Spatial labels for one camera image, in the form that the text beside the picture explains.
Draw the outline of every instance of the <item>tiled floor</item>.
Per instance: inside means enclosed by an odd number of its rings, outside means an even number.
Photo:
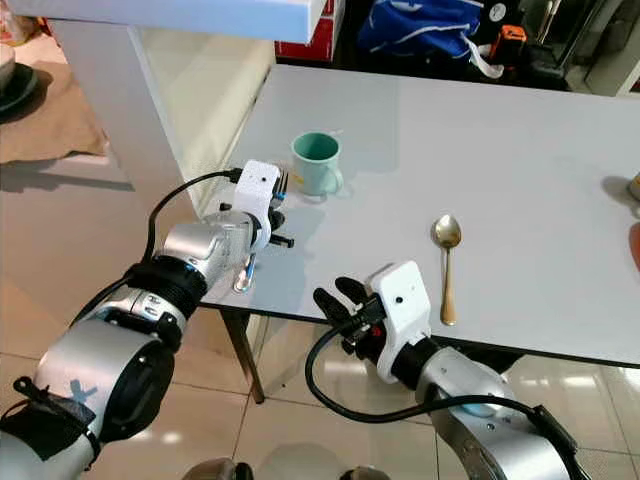
[[[80,175],[83,165],[63,161],[51,168]],[[109,162],[95,174],[125,181]],[[4,411],[19,398],[11,381],[32,373],[82,300],[135,260],[144,215],[132,192],[81,185],[2,192],[1,201]],[[63,282],[69,272],[82,280]],[[332,480],[358,464],[378,466],[393,479],[465,479],[428,417],[372,426],[318,405],[302,370],[322,331],[269,320],[266,333],[258,336],[264,339],[258,367],[269,398],[256,406],[247,397],[222,322],[215,313],[199,313],[190,322],[158,418],[133,439],[107,445],[83,478],[175,480],[197,462],[233,456],[249,462],[258,480]],[[413,402],[411,393],[383,384],[337,346],[321,356],[317,376],[332,397],[352,408],[380,412]],[[525,357],[507,378],[520,400],[544,403],[576,437],[594,480],[640,480],[640,370]]]

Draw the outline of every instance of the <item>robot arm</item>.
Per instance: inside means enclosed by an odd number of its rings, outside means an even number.
[[[0,421],[0,478],[75,479],[103,444],[153,421],[200,299],[284,221],[276,210],[283,177],[275,166],[247,162],[232,209],[176,225],[149,261],[133,265],[126,282],[49,348],[33,380],[15,381],[26,400]]]
[[[431,340],[430,303],[414,262],[382,270],[368,288],[345,277],[336,287],[357,305],[355,312],[323,289],[314,292],[334,328],[312,348],[305,366],[309,389],[325,406],[367,423],[430,413],[436,431],[474,480],[589,478],[575,460],[575,441],[544,407],[519,404],[497,372]],[[324,395],[313,379],[313,362],[338,333],[345,352],[370,360],[382,380],[415,390],[418,406],[371,415]]]

